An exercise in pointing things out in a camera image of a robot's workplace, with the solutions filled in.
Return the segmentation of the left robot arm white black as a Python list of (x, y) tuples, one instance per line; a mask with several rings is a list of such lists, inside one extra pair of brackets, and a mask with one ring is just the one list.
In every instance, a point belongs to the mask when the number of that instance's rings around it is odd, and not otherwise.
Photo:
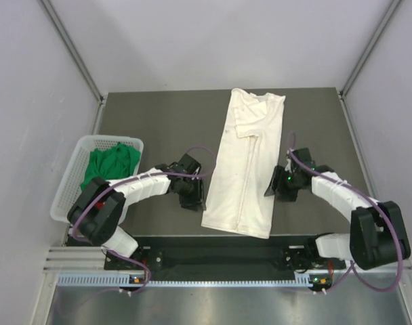
[(93, 178), (71, 206), (67, 219), (93, 246), (115, 253), (128, 268), (138, 267), (143, 253), (119, 222), (127, 207), (154, 196), (174, 193), (180, 206), (205, 210), (201, 164), (189, 154), (170, 165), (161, 164), (125, 179)]

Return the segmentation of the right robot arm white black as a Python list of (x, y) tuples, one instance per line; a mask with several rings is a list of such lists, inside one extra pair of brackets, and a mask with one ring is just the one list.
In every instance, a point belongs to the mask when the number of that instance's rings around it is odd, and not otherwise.
[(308, 240), (305, 258), (310, 266), (320, 268), (330, 259), (341, 259), (368, 270), (410, 257), (400, 207), (365, 195), (331, 167), (317, 165), (307, 148), (287, 153), (287, 165), (275, 166), (264, 194), (295, 202), (301, 190), (329, 203), (350, 224), (345, 234), (325, 233)]

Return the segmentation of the white t shirt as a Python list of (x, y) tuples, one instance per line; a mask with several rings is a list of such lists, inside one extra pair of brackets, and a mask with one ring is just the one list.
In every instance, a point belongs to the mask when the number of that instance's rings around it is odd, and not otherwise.
[(274, 198), (265, 196), (279, 160), (283, 95), (231, 91), (201, 225), (267, 239)]

